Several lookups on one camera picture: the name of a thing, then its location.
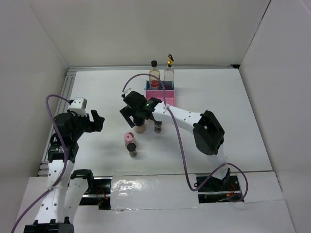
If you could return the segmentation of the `large black lid spice jar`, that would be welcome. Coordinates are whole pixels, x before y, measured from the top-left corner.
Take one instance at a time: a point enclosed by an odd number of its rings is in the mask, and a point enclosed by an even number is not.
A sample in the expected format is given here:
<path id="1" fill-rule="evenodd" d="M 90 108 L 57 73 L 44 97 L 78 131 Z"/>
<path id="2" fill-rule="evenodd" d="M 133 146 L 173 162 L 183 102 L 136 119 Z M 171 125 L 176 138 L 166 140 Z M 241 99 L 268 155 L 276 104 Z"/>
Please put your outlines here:
<path id="1" fill-rule="evenodd" d="M 134 118 L 134 131 L 138 134 L 146 131 L 145 120 L 142 118 Z"/>

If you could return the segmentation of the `pink lid spice jar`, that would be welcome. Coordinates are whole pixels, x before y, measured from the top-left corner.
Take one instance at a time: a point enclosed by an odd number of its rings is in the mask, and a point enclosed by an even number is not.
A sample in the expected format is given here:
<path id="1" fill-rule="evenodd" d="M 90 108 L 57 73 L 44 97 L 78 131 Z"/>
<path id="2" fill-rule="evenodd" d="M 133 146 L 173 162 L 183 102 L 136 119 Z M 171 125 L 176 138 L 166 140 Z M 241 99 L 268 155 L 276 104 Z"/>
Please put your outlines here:
<path id="1" fill-rule="evenodd" d="M 127 132 L 125 135 L 124 135 L 124 143 L 125 143 L 125 146 L 127 147 L 128 144 L 130 143 L 134 143 L 136 144 L 136 139 L 134 137 L 134 134 L 132 132 Z"/>

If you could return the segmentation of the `black cap sauce bottle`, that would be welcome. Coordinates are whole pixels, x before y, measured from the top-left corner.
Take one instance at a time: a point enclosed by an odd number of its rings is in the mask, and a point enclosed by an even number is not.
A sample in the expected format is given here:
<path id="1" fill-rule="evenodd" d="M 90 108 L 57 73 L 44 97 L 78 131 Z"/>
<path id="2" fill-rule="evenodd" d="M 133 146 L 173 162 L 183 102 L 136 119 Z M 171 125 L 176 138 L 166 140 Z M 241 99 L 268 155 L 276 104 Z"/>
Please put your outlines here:
<path id="1" fill-rule="evenodd" d="M 149 87 L 151 90 L 158 90 L 160 88 L 160 71 L 157 68 L 157 61 L 151 61 L 151 69 L 149 71 Z"/>

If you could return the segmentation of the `gold spout glass bottle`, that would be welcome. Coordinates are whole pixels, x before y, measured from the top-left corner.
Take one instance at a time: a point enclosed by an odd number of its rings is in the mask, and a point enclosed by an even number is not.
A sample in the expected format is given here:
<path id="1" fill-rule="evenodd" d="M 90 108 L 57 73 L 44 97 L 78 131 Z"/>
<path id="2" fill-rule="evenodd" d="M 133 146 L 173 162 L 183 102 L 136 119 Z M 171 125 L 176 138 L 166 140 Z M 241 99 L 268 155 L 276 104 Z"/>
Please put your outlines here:
<path id="1" fill-rule="evenodd" d="M 164 70 L 164 84 L 167 90 L 173 90 L 174 86 L 174 69 L 173 69 L 174 59 L 171 54 L 168 55 L 167 67 Z"/>

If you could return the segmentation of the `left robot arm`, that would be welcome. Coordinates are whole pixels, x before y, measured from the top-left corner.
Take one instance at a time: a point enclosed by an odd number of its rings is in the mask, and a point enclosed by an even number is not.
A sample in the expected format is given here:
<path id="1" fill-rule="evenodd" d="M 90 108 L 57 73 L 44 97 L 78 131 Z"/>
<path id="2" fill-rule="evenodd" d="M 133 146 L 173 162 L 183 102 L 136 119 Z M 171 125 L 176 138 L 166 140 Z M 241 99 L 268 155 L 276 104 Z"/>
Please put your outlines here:
<path id="1" fill-rule="evenodd" d="M 53 117 L 55 134 L 48 151 L 47 190 L 32 224 L 25 233 L 72 233 L 73 220 L 84 193 L 92 193 L 96 182 L 90 169 L 74 169 L 79 149 L 78 139 L 83 133 L 100 132 L 104 117 L 96 110 L 68 109 Z"/>

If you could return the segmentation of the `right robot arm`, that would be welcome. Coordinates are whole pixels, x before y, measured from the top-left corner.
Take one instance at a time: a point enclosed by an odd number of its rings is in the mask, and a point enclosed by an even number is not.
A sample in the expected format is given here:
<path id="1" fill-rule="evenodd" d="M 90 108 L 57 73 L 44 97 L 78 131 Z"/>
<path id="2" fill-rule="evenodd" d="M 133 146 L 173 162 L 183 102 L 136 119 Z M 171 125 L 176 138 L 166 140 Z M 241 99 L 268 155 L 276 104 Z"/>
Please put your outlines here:
<path id="1" fill-rule="evenodd" d="M 223 150 L 225 131 L 216 116 L 206 110 L 204 113 L 186 111 L 157 98 L 147 100 L 142 94 L 128 89 L 122 93 L 126 106 L 120 113 L 130 127 L 140 127 L 145 120 L 155 123 L 177 124 L 194 136 L 197 149 L 207 156 L 212 169 L 219 168 L 211 176 L 215 189 L 224 190 L 229 184 L 230 169 L 225 165 L 226 158 Z"/>

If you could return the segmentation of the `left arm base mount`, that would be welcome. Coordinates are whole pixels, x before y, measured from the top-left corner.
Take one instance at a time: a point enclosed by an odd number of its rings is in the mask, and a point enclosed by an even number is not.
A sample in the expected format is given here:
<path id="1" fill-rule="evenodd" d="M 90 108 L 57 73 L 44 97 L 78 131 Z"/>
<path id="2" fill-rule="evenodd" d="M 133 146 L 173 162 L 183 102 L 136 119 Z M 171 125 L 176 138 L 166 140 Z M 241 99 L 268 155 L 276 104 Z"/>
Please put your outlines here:
<path id="1" fill-rule="evenodd" d="M 111 210 L 112 177 L 94 177 L 93 185 L 82 196 L 80 206 L 96 206 L 99 210 Z"/>

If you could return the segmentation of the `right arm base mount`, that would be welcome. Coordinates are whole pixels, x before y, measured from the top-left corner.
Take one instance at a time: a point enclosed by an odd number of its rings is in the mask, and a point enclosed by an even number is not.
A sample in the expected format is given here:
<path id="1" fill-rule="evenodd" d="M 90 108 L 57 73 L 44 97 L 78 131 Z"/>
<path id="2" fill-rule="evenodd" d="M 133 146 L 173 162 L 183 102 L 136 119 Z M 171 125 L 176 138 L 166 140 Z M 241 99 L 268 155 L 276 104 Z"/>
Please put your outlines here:
<path id="1" fill-rule="evenodd" d="M 230 175 L 228 181 L 222 185 L 218 183 L 217 179 L 211 177 L 198 190 L 199 203 L 217 203 L 217 202 L 230 202 L 231 200 L 239 200 L 242 197 L 242 189 L 239 184 L 237 175 Z"/>

